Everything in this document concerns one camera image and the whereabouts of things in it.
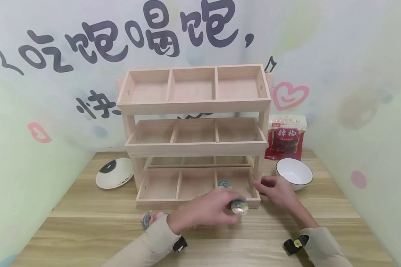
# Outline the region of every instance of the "chili snack package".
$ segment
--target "chili snack package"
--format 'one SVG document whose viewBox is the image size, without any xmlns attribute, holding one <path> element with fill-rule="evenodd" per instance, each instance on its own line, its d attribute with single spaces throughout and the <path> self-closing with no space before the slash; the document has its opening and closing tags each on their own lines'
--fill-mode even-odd
<svg viewBox="0 0 401 267">
<path fill-rule="evenodd" d="M 307 128 L 305 116 L 271 115 L 268 125 L 269 147 L 264 158 L 280 160 L 293 158 L 301 160 L 303 136 Z"/>
</svg>

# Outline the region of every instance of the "hand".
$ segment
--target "hand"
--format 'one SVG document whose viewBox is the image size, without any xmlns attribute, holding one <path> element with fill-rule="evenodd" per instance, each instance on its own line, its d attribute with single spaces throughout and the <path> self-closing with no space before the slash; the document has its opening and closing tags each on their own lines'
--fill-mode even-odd
<svg viewBox="0 0 401 267">
<path fill-rule="evenodd" d="M 262 177 L 261 183 L 253 181 L 260 194 L 266 195 L 277 206 L 284 209 L 296 221 L 300 229 L 319 227 L 312 214 L 303 206 L 291 188 L 290 182 L 282 176 Z"/>
<path fill-rule="evenodd" d="M 170 214 L 167 218 L 169 228 L 173 233 L 181 234 L 184 229 L 195 225 L 236 224 L 240 214 L 224 213 L 232 200 L 246 201 L 246 198 L 230 188 L 217 187 L 206 195 L 184 203 Z"/>
<path fill-rule="evenodd" d="M 254 180 L 253 185 L 260 194 L 266 195 L 278 207 L 288 212 L 301 205 L 290 182 L 282 176 L 264 176 L 261 183 Z"/>
</svg>

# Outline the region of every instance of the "wooden shelf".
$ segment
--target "wooden shelf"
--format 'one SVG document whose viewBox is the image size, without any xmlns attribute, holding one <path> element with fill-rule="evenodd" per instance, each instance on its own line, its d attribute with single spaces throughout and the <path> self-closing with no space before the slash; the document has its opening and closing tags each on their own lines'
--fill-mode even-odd
<svg viewBox="0 0 401 267">
<path fill-rule="evenodd" d="M 270 101 L 262 65 L 130 70 L 118 96 L 126 115 L 256 112 Z"/>
<path fill-rule="evenodd" d="M 251 161 L 248 156 L 164 157 L 152 158 L 145 168 L 250 167 Z"/>
<path fill-rule="evenodd" d="M 139 121 L 125 143 L 130 157 L 263 155 L 256 118 Z"/>
<path fill-rule="evenodd" d="M 250 208 L 258 208 L 260 195 L 251 186 L 249 167 L 147 169 L 136 199 L 137 208 L 170 209 L 202 196 L 224 180 L 247 198 Z"/>
</svg>

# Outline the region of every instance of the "white bowl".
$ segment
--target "white bowl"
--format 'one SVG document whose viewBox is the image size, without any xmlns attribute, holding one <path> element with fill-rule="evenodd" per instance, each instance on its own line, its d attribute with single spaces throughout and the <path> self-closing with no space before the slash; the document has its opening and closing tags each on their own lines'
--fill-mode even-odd
<svg viewBox="0 0 401 267">
<path fill-rule="evenodd" d="M 309 185 L 313 180 L 312 170 L 301 161 L 283 158 L 276 163 L 276 172 L 290 182 L 294 191 Z"/>
<path fill-rule="evenodd" d="M 118 158 L 113 161 L 104 165 L 97 173 L 95 181 L 99 188 L 118 188 L 127 183 L 134 175 L 129 158 Z"/>
</svg>

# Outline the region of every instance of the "wooden tabletop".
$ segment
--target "wooden tabletop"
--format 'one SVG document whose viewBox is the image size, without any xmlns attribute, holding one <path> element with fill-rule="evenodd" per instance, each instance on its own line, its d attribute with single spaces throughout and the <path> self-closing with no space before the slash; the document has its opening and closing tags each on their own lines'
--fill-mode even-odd
<svg viewBox="0 0 401 267">
<path fill-rule="evenodd" d="M 16 267 L 96 267 L 143 233 L 135 207 L 133 180 L 121 188 L 99 189 L 99 169 L 124 152 L 98 152 L 63 199 L 20 253 Z M 395 266 L 312 151 L 302 161 L 314 180 L 298 192 L 302 203 L 327 227 L 350 262 L 362 267 Z M 265 175 L 274 174 L 275 161 L 267 161 Z M 242 223 L 232 227 L 199 227 L 183 234 L 189 247 L 171 253 L 157 266 L 313 266 L 301 251 L 287 256 L 282 244 L 298 236 L 294 221 L 267 199 L 250 209 Z"/>
</svg>

